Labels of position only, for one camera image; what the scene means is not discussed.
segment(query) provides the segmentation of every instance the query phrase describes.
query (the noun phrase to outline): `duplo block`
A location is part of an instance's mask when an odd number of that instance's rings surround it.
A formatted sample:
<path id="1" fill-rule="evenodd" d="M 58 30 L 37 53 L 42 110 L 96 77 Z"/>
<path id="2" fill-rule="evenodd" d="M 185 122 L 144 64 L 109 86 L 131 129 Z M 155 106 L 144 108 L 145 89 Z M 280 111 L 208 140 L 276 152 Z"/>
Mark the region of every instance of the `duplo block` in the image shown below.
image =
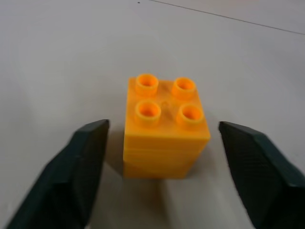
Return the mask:
<path id="1" fill-rule="evenodd" d="M 129 79 L 124 133 L 124 163 L 129 172 L 125 169 L 125 175 L 134 177 L 138 171 L 143 177 L 140 171 L 146 170 L 144 177 L 183 177 L 209 139 L 192 80 L 158 80 L 151 74 Z"/>

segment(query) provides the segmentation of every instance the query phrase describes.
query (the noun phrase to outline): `plastic toy block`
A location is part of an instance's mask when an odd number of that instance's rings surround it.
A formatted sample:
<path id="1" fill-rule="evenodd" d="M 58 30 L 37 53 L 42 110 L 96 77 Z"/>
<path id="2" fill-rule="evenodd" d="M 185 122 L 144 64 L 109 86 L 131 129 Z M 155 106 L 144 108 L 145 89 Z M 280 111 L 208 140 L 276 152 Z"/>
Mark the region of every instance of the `plastic toy block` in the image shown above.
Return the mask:
<path id="1" fill-rule="evenodd" d="M 125 149 L 201 151 L 210 132 L 195 83 L 188 78 L 130 78 Z"/>
<path id="2" fill-rule="evenodd" d="M 179 167 L 193 163 L 201 151 L 186 150 L 146 150 L 146 149 L 125 149 L 123 160 L 126 162 L 141 162 L 143 165 L 153 166 L 165 165 L 168 167 Z"/>
<path id="3" fill-rule="evenodd" d="M 141 74 L 128 84 L 124 175 L 183 178 L 210 140 L 195 83 Z"/>
<path id="4" fill-rule="evenodd" d="M 177 169 L 155 168 L 154 170 L 147 170 L 141 163 L 130 164 L 124 161 L 124 176 L 128 178 L 184 178 L 192 164 Z"/>

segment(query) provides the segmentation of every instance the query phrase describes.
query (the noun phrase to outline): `white surface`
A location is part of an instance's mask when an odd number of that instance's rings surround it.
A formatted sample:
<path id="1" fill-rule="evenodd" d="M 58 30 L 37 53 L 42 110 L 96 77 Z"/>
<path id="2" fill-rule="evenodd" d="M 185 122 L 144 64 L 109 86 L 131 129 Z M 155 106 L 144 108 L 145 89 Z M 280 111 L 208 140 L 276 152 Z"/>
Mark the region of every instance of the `white surface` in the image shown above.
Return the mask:
<path id="1" fill-rule="evenodd" d="M 303 0 L 156 0 L 237 20 L 305 33 Z"/>
<path id="2" fill-rule="evenodd" d="M 123 130 L 127 79 L 143 72 L 194 79 L 212 134 L 186 180 L 158 184 L 169 222 L 146 217 L 152 228 L 252 228 L 226 165 L 219 121 L 266 133 L 305 172 L 305 36 L 137 2 L 0 3 L 0 227 L 74 130 L 103 118 L 111 119 L 112 133 Z M 133 193 L 134 182 L 124 181 L 122 194 L 126 186 Z M 140 208 L 126 199 L 113 209 Z M 142 228 L 131 224 L 143 215 L 129 215 L 110 228 Z"/>

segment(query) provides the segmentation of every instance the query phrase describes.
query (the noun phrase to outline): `white table surface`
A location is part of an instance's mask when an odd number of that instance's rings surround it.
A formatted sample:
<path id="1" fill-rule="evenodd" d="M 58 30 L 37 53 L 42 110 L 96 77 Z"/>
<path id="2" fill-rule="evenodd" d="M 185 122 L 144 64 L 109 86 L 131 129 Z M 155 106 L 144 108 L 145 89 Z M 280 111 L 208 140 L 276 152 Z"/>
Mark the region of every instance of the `white table surface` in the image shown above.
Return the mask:
<path id="1" fill-rule="evenodd" d="M 234 20 L 305 33 L 303 0 L 153 0 Z"/>
<path id="2" fill-rule="evenodd" d="M 106 164 L 93 229 L 252 228 L 219 121 L 266 133 L 305 172 L 303 35 L 148 0 L 5 0 L 0 31 L 0 228 L 83 124 L 111 120 L 118 164 L 127 79 L 144 72 L 194 79 L 212 139 L 185 180 L 125 180 Z"/>

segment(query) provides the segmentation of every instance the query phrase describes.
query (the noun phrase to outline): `crease line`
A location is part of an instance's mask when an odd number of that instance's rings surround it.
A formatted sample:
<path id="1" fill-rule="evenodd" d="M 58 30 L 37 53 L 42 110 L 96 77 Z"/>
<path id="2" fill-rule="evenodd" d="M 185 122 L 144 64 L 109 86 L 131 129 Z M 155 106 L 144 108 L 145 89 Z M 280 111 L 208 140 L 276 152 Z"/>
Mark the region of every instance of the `crease line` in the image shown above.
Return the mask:
<path id="1" fill-rule="evenodd" d="M 299 34 L 299 35 L 303 35 L 303 36 L 305 35 L 305 33 L 302 33 L 302 32 L 284 30 L 284 29 L 280 29 L 280 28 L 277 28 L 277 27 L 272 27 L 272 26 L 268 26 L 268 25 L 255 23 L 255 22 L 245 21 L 245 20 L 241 20 L 241 19 L 237 19 L 237 18 L 231 18 L 231 17 L 223 16 L 223 15 L 216 14 L 216 13 L 210 13 L 210 12 L 206 12 L 206 11 L 202 11 L 202 10 L 195 10 L 195 9 L 192 9 L 192 8 L 187 8 L 187 7 L 184 7 L 184 6 L 178 6 L 178 5 L 174 5 L 174 4 L 170 4 L 170 3 L 166 3 L 166 2 L 162 2 L 162 1 L 156 1 L 156 0 L 148 0 L 148 1 L 154 1 L 154 2 L 157 2 L 157 3 L 165 4 L 165 5 L 175 6 L 175 7 L 179 7 L 179 8 L 183 8 L 183 9 L 187 9 L 187 10 L 193 10 L 193 11 L 196 11 L 196 12 L 206 13 L 206 14 L 210 14 L 210 15 L 214 15 L 214 16 L 218 16 L 218 17 L 222 17 L 222 18 L 228 18 L 228 19 L 232 19 L 232 20 L 235 20 L 235 21 L 246 22 L 246 23 L 249 23 L 249 24 L 259 25 L 259 26 L 263 26 L 263 27 L 267 27 L 267 28 L 271 28 L 271 29 L 275 29 L 275 30 L 291 32 L 291 33 L 295 33 L 295 34 Z"/>

